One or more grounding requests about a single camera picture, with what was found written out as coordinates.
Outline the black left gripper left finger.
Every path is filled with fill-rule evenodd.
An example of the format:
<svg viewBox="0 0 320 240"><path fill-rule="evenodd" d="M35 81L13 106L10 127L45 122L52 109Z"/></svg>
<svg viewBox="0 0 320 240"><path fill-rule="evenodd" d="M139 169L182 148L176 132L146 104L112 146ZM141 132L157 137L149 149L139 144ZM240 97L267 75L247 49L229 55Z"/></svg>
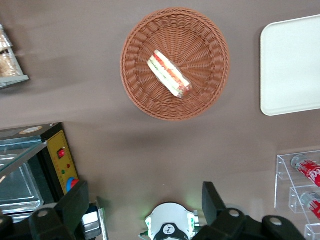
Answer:
<svg viewBox="0 0 320 240"><path fill-rule="evenodd" d="M21 222L0 215L2 240L75 240L75 232L90 207L88 182L81 180L56 204Z"/></svg>

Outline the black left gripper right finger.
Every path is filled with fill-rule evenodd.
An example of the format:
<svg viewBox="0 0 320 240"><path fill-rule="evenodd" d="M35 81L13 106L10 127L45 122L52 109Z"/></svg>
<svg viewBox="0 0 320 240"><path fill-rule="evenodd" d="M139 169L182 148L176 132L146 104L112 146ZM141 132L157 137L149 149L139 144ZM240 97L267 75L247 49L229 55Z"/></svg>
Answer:
<svg viewBox="0 0 320 240"><path fill-rule="evenodd" d="M226 207L212 182L202 184L202 210L207 225L197 233L198 240L304 240L288 219L266 215L254 220L241 210Z"/></svg>

